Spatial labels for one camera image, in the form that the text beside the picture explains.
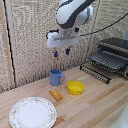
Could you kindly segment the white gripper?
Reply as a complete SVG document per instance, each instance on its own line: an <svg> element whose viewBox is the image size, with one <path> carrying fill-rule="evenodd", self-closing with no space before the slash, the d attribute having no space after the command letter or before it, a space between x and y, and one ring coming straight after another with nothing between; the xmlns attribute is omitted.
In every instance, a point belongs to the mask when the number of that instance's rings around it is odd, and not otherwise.
<svg viewBox="0 0 128 128"><path fill-rule="evenodd" d="M58 32L49 32L47 34L47 42L46 45L49 48L56 48L56 47L62 47L62 46L70 46L77 44L79 42L79 36L62 36ZM71 51L71 48L66 48L66 55L69 55ZM55 49L54 57L58 57L58 52Z"/></svg>

